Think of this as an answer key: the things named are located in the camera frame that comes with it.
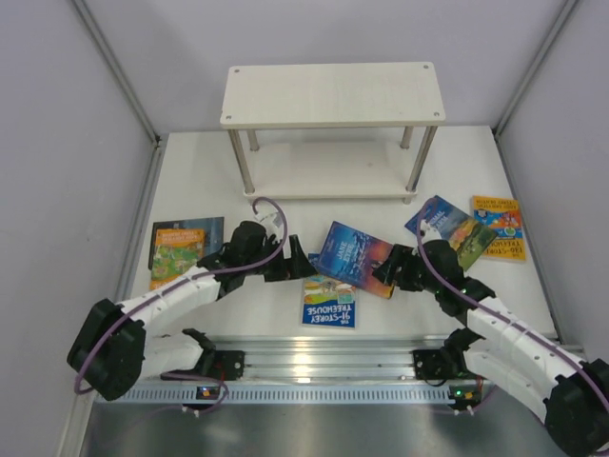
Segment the blue 91-Storey Treehouse book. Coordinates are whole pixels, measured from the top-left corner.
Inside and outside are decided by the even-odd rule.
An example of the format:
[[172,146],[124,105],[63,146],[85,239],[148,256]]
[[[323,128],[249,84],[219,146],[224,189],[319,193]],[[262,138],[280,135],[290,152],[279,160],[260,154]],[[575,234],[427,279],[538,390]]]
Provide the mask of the blue 91-Storey Treehouse book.
[[354,329],[357,317],[355,287],[316,273],[304,279],[301,324],[316,328]]

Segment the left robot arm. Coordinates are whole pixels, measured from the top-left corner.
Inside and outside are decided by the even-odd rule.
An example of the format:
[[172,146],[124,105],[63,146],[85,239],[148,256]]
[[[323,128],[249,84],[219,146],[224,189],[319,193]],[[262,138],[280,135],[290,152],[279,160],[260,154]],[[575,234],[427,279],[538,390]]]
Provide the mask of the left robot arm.
[[168,334],[167,328],[227,297],[248,276],[272,283],[314,272],[297,236],[277,236],[259,223],[243,222],[219,250],[160,288],[121,303],[97,302],[67,356],[76,373],[73,390],[114,401],[147,378],[220,378],[218,350],[204,332],[184,328]]

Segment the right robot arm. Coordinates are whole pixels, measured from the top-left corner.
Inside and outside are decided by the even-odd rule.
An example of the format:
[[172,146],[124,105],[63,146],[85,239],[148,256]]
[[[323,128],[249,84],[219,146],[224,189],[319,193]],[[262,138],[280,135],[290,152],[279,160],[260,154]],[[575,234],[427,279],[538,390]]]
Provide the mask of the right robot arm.
[[453,370],[479,375],[518,400],[565,454],[607,455],[607,362],[586,361],[532,329],[464,273],[444,240],[396,245],[372,274],[404,291],[431,293],[462,324],[441,349]]

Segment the Jane Eyre book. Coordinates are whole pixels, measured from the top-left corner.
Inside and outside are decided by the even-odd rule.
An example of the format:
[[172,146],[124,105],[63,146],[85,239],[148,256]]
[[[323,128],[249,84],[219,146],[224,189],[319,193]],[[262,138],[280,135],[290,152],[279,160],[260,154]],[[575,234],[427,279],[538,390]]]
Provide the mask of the Jane Eyre book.
[[394,287],[373,276],[393,246],[363,231],[334,221],[315,262],[321,274],[378,297],[389,299]]

